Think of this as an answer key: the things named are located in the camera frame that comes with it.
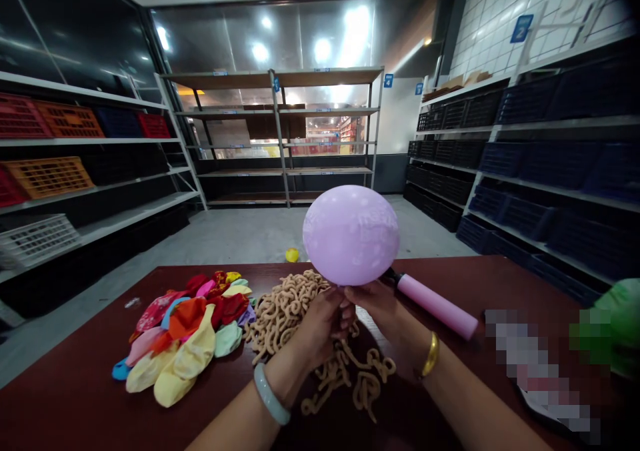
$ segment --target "blue sign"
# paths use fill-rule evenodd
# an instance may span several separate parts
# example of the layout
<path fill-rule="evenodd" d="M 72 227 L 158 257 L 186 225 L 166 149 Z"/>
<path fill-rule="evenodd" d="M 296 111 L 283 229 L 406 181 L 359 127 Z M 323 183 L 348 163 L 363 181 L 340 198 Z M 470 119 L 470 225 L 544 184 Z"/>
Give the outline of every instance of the blue sign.
<path fill-rule="evenodd" d="M 527 33 L 529 32 L 529 28 L 531 27 L 532 22 L 533 14 L 525 14 L 518 17 L 518 20 L 515 23 L 515 29 L 513 30 L 513 34 L 511 35 L 510 42 L 512 44 L 524 42 L 527 38 Z"/>

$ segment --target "white tiled wall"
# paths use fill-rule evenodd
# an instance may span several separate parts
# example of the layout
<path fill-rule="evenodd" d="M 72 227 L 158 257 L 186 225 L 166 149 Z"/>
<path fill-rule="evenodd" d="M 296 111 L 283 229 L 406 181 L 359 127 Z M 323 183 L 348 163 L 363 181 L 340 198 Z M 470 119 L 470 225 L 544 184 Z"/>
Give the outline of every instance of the white tiled wall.
<path fill-rule="evenodd" d="M 544 0 L 467 0 L 458 42 L 455 46 L 450 76 L 475 70 L 495 75 L 511 72 L 517 64 L 523 44 L 511 44 L 511 34 L 518 16 L 540 12 Z M 566 15 L 575 0 L 548 0 L 542 24 L 580 22 L 595 0 L 582 0 Z M 633 28 L 631 12 L 624 0 L 607 0 L 591 39 L 599 39 L 620 29 Z M 531 48 L 531 61 L 547 58 L 568 49 L 576 29 L 540 30 Z"/>

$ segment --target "white plastic basket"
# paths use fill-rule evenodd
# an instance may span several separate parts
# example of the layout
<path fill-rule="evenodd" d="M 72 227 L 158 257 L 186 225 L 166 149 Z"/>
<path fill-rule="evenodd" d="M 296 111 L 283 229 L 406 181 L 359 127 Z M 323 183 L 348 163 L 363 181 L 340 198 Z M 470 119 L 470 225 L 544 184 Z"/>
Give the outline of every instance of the white plastic basket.
<path fill-rule="evenodd" d="M 30 268 L 77 248 L 80 234 L 64 214 L 0 218 L 0 265 Z"/>

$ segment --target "bracelet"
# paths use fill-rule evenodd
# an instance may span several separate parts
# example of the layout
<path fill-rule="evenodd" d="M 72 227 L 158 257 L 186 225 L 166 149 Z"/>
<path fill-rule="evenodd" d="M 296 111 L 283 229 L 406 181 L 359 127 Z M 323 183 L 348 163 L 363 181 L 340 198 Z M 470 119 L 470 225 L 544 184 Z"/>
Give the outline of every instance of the bracelet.
<path fill-rule="evenodd" d="M 429 349 L 429 355 L 427 356 L 427 362 L 425 362 L 425 366 L 420 373 L 421 378 L 431 373 L 435 364 L 438 362 L 438 356 L 440 356 L 440 339 L 434 331 L 431 331 L 431 347 Z"/>
<path fill-rule="evenodd" d="M 271 417 L 275 419 L 280 426 L 285 426 L 289 423 L 289 419 L 291 419 L 291 413 L 284 409 L 271 390 L 267 382 L 267 377 L 265 376 L 264 363 L 258 363 L 255 367 L 253 379 L 255 380 L 255 387 L 258 389 L 258 394 L 267 407 L 267 411 L 269 411 Z"/>

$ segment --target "purple balloon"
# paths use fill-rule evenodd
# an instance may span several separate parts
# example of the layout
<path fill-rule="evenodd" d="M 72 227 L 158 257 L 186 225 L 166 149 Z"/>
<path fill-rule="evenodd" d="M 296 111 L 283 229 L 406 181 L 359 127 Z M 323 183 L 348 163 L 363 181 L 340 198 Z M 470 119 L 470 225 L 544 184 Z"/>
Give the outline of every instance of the purple balloon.
<path fill-rule="evenodd" d="M 389 269 L 398 254 L 398 218 L 377 192 L 359 185 L 334 187 L 305 217 L 303 241 L 311 263 L 338 286 L 362 286 Z"/>

